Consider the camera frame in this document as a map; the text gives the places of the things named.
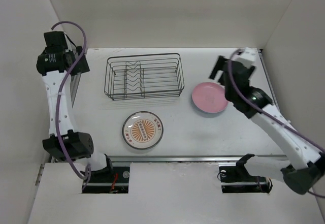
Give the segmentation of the pink plastic plate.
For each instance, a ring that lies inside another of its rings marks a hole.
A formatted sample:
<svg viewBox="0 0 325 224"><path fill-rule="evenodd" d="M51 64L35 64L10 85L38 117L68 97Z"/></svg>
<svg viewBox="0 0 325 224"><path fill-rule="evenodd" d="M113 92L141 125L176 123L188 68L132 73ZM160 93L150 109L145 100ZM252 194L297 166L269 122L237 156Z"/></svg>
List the pink plastic plate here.
<svg viewBox="0 0 325 224"><path fill-rule="evenodd" d="M222 112L228 105L225 98L225 89L213 82L198 84L192 90L191 98L199 110L209 114Z"/></svg>

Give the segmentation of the black wire dish rack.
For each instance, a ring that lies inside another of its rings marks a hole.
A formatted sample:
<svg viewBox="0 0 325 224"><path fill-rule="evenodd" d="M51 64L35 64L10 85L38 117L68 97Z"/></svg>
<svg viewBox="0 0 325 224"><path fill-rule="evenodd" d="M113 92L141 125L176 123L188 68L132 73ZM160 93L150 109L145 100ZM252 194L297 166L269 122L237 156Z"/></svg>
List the black wire dish rack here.
<svg viewBox="0 0 325 224"><path fill-rule="evenodd" d="M107 59L104 94L113 101L179 97L184 87L179 53Z"/></svg>

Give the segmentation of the white plate orange sunburst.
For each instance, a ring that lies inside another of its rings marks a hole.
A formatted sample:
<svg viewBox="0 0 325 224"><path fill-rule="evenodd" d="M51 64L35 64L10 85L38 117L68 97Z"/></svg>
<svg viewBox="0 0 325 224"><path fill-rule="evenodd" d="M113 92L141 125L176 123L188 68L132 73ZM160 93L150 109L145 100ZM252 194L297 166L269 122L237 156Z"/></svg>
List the white plate orange sunburst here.
<svg viewBox="0 0 325 224"><path fill-rule="evenodd" d="M139 111L130 115L123 124L122 137L133 149L148 150L163 138L164 126L161 119L149 111Z"/></svg>

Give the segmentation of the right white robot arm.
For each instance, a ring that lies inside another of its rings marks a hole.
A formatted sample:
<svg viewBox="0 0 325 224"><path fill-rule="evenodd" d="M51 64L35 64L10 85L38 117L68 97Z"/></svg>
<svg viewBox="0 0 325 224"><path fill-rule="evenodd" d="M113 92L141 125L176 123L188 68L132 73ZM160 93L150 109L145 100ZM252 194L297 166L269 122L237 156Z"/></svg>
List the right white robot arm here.
<svg viewBox="0 0 325 224"><path fill-rule="evenodd" d="M218 83L224 86L225 99L259 126L287 159L281 161L248 153L235 165L220 167L220 181L239 183L240 188L253 182L258 191L269 193L272 180L278 180L299 195L310 193L324 176L324 149L296 131L263 90L250 85L255 60L255 52L250 48L236 49L229 58L217 58L209 78L214 80L217 72L222 72Z"/></svg>

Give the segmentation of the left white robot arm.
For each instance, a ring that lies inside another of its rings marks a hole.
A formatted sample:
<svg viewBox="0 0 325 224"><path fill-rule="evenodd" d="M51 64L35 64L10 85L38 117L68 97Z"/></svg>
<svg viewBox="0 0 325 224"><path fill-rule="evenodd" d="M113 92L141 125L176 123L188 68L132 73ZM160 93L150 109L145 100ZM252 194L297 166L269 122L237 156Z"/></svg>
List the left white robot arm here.
<svg viewBox="0 0 325 224"><path fill-rule="evenodd" d="M65 162L65 147L72 161L90 165L101 181L109 181L114 174L109 158L95 150L90 134L79 131L73 115L72 77L90 70L83 56L81 63L68 73L82 46L75 46L62 31L46 32L44 39L46 47L36 64L45 84L50 117L49 136L42 141L43 148L56 160Z"/></svg>

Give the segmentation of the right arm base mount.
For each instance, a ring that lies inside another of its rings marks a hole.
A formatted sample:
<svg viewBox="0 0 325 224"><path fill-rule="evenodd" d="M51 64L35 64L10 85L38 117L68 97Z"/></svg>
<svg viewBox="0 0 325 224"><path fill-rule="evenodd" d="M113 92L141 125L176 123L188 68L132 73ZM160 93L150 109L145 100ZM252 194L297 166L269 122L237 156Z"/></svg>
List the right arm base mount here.
<svg viewBox="0 0 325 224"><path fill-rule="evenodd" d="M273 188L272 180L266 177L251 176L237 166L221 165L217 178L223 194L263 193L269 194Z"/></svg>

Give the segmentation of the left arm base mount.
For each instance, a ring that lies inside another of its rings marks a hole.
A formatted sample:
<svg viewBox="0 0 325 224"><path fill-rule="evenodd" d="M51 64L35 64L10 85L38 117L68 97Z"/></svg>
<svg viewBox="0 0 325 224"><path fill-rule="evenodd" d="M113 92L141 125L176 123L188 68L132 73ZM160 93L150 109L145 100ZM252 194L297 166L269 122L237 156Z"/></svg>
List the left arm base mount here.
<svg viewBox="0 0 325 224"><path fill-rule="evenodd" d="M113 167L112 172L103 170L92 172L91 179L83 184L83 194L128 194L129 166Z"/></svg>

